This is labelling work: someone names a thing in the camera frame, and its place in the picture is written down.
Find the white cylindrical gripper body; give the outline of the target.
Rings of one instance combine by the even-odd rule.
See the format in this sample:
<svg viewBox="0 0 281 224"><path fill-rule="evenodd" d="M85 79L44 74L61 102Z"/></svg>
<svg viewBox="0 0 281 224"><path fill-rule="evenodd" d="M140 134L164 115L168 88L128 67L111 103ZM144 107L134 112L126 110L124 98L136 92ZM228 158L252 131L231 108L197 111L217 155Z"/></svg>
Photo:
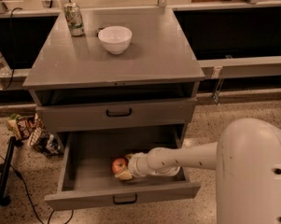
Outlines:
<svg viewBox="0 0 281 224"><path fill-rule="evenodd" d="M140 152L133 154L133 157L128 160L128 170L133 177L144 177L154 175L154 171L148 167L147 154Z"/></svg>

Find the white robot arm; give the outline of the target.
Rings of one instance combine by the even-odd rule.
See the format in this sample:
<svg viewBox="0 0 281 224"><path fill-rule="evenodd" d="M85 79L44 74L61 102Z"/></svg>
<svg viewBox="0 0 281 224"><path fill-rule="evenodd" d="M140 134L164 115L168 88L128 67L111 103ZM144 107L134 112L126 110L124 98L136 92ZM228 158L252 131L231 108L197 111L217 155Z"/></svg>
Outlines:
<svg viewBox="0 0 281 224"><path fill-rule="evenodd" d="M281 224L281 129L259 119L237 119L215 143L115 159L119 180L174 176L180 168L216 172L217 224Z"/></svg>

